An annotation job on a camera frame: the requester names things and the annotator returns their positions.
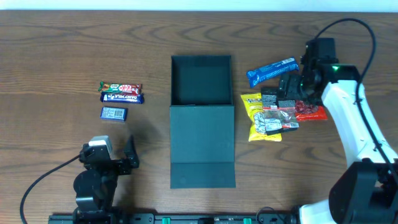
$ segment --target white backdrop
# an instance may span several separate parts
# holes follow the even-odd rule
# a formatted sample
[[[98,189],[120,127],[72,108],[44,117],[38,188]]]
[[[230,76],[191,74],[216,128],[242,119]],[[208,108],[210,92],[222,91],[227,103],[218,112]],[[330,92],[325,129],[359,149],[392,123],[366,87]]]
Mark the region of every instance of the white backdrop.
[[[398,0],[0,0],[0,9],[398,12]]]

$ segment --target small blue package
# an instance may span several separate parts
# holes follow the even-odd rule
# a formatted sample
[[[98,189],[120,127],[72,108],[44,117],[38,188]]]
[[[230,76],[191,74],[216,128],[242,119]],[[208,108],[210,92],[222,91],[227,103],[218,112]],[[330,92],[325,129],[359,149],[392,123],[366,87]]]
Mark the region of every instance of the small blue package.
[[[101,102],[108,103],[144,103],[144,95],[143,94],[130,94],[130,93],[101,93]]]
[[[293,70],[299,71],[299,65],[296,60],[291,57],[280,62],[275,62],[255,70],[248,71],[246,76],[249,79],[250,88],[253,88],[260,82]]]
[[[112,121],[126,121],[127,108],[111,108],[104,106],[100,118]]]

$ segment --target wooden surface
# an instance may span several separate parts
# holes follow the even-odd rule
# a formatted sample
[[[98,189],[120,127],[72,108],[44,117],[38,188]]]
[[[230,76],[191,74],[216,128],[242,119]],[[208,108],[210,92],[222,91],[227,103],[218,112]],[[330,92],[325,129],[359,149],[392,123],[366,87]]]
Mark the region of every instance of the wooden surface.
[[[389,144],[398,149],[397,14],[284,12],[0,12],[0,223],[20,223],[19,203],[43,173],[77,155],[93,136],[114,149],[129,134],[141,166],[119,179],[114,205],[159,213],[288,210],[328,196],[346,169],[333,120],[302,123],[282,142],[248,142],[250,120],[240,99],[246,71],[305,51],[305,42],[342,17],[368,22],[378,48],[366,94]],[[362,70],[369,36],[353,23],[336,37],[340,62]],[[236,189],[170,190],[170,56],[231,54],[236,105]],[[144,105],[128,105],[125,124],[100,120],[101,80],[142,83]],[[264,83],[276,86],[277,79]],[[75,207],[79,162],[48,176],[29,194],[29,223],[46,223]]]

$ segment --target yellow snack bag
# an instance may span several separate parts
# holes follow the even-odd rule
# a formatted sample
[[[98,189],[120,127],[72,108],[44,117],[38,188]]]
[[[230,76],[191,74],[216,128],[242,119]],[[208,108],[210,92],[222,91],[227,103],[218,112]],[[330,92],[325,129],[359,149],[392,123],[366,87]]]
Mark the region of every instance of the yellow snack bag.
[[[264,117],[261,102],[261,93],[243,94],[241,98],[248,112],[250,120],[253,122],[250,127],[249,141],[267,140],[267,141],[281,141],[282,135],[273,134],[268,136],[266,134],[265,123],[261,121]]]

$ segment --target open box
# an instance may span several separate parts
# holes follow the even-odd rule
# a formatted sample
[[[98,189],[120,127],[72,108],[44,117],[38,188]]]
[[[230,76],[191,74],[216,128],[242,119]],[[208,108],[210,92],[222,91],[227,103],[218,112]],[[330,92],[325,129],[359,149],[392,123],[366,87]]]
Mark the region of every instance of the open box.
[[[170,187],[235,187],[231,56],[172,56]]]

